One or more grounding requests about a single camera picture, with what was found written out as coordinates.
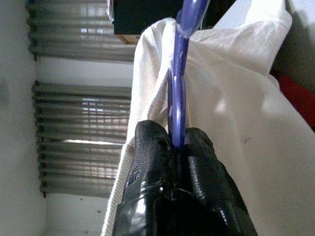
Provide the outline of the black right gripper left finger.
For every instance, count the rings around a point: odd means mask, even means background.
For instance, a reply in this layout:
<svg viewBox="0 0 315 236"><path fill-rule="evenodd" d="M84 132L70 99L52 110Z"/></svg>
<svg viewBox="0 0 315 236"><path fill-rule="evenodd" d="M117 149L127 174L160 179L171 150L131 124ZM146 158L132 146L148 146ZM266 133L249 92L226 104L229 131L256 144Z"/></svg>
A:
<svg viewBox="0 0 315 236"><path fill-rule="evenodd" d="M175 150L166 130L151 120L138 122L135 155L122 201L117 207L114 236L178 236Z"/></svg>

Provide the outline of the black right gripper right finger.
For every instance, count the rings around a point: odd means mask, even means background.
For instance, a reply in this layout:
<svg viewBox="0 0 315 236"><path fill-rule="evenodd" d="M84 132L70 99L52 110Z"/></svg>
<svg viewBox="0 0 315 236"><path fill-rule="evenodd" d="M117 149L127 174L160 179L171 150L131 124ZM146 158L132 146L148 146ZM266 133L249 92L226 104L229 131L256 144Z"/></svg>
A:
<svg viewBox="0 0 315 236"><path fill-rule="evenodd" d="M212 141L199 128L187 128L184 147L172 163L174 236L255 236L246 204Z"/></svg>

